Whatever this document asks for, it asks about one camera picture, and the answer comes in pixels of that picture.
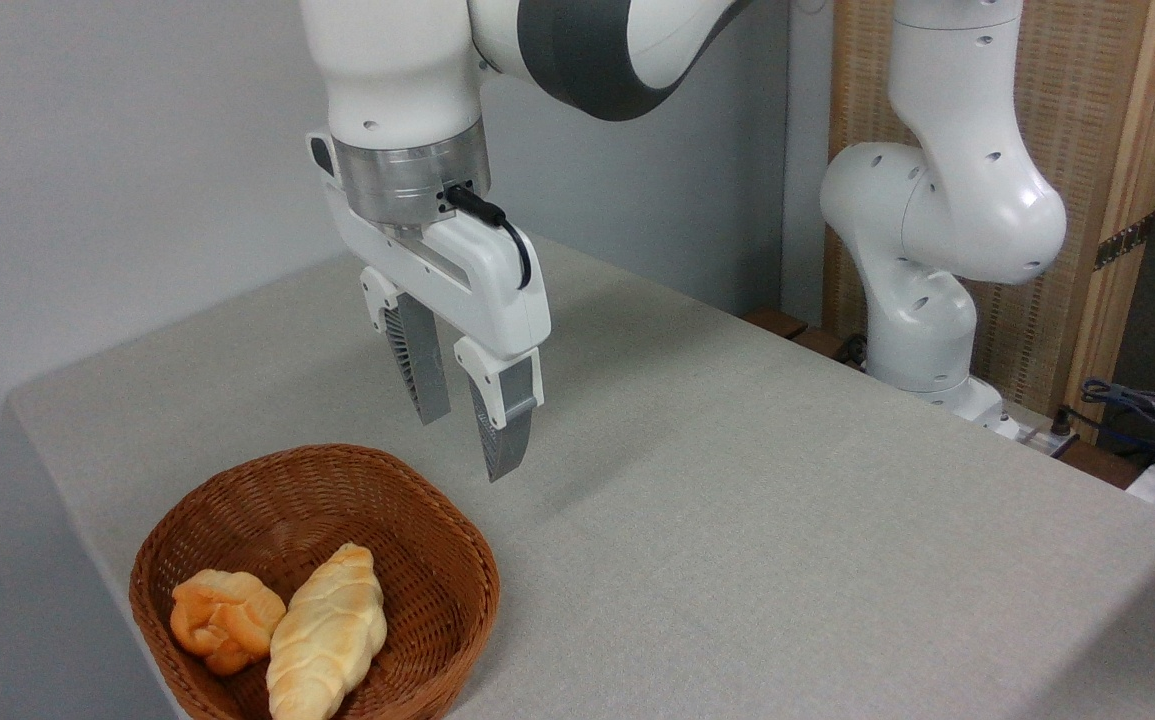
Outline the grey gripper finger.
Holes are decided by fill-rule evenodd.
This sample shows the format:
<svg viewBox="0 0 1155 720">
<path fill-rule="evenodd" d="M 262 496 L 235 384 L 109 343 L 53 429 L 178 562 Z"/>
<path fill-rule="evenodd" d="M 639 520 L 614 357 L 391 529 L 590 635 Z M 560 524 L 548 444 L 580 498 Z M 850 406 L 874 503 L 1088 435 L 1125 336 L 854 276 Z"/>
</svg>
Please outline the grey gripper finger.
<svg viewBox="0 0 1155 720">
<path fill-rule="evenodd" d="M 363 269 L 359 283 L 373 328 L 388 340 L 418 418 L 427 425 L 449 414 L 444 356 L 432 311 L 411 294 L 398 290 L 373 266 Z"/>
<path fill-rule="evenodd" d="M 459 337 L 454 354 L 469 378 L 487 478 L 495 482 L 526 459 L 532 410 L 544 404 L 539 350 L 501 359 L 474 337 Z"/>
</svg>

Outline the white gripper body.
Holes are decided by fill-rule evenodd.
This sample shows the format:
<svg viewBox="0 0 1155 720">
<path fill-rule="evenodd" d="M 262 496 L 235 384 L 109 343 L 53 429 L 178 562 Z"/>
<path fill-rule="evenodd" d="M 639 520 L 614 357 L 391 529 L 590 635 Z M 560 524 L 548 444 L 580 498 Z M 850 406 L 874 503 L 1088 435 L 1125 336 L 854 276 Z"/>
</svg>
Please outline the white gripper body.
<svg viewBox="0 0 1155 720">
<path fill-rule="evenodd" d="M 532 273 L 522 287 L 509 233 L 459 211 L 411 231 L 368 222 L 349 208 L 330 138 L 311 133 L 307 149 L 320 164 L 327 205 L 346 247 L 400 292 L 498 357 L 526 354 L 549 337 L 547 294 L 531 242 L 526 250 Z"/>
</svg>

